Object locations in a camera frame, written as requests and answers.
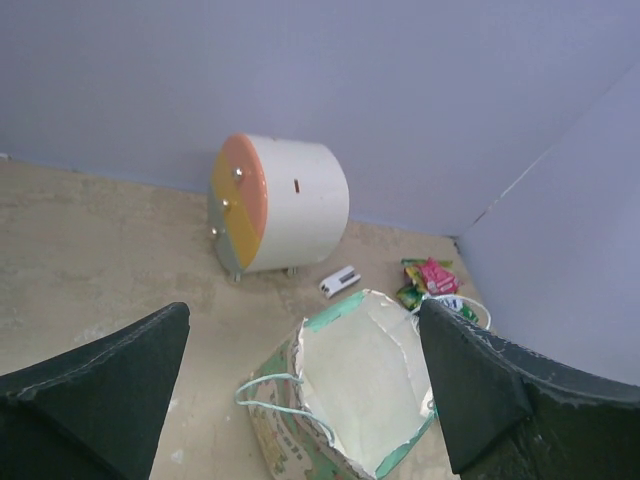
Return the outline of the yellow green snack packet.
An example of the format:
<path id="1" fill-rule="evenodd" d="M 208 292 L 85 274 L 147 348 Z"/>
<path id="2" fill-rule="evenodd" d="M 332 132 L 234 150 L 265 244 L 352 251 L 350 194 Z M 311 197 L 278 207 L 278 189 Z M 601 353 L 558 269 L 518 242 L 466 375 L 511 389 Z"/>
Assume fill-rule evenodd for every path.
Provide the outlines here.
<path id="1" fill-rule="evenodd" d="M 443 295 L 437 298 L 437 300 L 445 307 L 461 315 L 467 320 L 478 323 L 479 317 L 475 311 L 465 303 L 464 300 L 455 295 Z"/>

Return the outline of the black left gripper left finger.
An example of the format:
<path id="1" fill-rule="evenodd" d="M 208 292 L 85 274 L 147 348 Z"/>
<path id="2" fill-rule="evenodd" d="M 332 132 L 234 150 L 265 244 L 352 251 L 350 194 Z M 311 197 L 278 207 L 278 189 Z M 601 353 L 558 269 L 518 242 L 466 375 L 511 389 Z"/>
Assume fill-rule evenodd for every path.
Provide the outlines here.
<path id="1" fill-rule="evenodd" d="M 189 307 L 1 378 L 4 479 L 147 479 L 181 367 Z"/>

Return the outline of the green paper bag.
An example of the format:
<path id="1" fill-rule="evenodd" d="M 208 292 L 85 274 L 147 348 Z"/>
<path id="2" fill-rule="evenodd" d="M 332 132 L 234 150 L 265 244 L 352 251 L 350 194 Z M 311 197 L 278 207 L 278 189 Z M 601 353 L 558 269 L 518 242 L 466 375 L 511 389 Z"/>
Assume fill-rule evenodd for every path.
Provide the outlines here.
<path id="1" fill-rule="evenodd" d="M 383 479 L 437 417 L 418 312 L 361 290 L 304 319 L 235 394 L 275 479 Z"/>

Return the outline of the pink red snack packet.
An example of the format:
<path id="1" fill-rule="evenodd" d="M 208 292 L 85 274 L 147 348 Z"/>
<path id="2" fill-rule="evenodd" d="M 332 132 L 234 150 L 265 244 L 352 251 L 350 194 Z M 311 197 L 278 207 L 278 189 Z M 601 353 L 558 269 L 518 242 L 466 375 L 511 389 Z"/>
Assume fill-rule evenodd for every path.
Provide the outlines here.
<path id="1" fill-rule="evenodd" d="M 416 265 L 426 291 L 435 295 L 455 294 L 458 291 L 460 282 L 458 278 L 449 270 L 441 265 L 441 263 L 433 258 Z"/>

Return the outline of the green Fox's candy packet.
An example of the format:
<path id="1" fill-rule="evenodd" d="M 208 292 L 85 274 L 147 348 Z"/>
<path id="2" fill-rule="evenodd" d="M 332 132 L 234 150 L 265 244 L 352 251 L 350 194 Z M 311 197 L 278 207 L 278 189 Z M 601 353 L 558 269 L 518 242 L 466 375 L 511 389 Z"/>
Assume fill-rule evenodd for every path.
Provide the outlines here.
<path id="1" fill-rule="evenodd" d="M 421 275 L 418 269 L 416 268 L 417 264 L 425 260 L 426 259 L 402 259 L 401 260 L 401 265 L 403 266 L 405 285 L 402 286 L 396 292 L 396 297 L 409 310 L 416 308 L 421 302 L 423 296 L 425 294 L 429 294 L 426 291 L 425 284 L 423 283 Z M 450 260 L 437 260 L 437 261 L 439 261 L 441 265 L 445 267 L 447 270 L 449 270 L 449 268 L 453 265 L 453 262 Z"/>

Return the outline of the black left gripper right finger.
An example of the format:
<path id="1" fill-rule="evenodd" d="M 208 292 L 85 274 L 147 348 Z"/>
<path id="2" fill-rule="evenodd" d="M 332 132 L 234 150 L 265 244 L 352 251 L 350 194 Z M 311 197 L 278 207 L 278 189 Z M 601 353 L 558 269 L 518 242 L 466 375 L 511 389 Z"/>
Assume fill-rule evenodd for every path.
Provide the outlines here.
<path id="1" fill-rule="evenodd" d="M 453 473 L 463 479 L 636 479 L 639 389 L 558 363 L 435 300 L 422 349 Z"/>

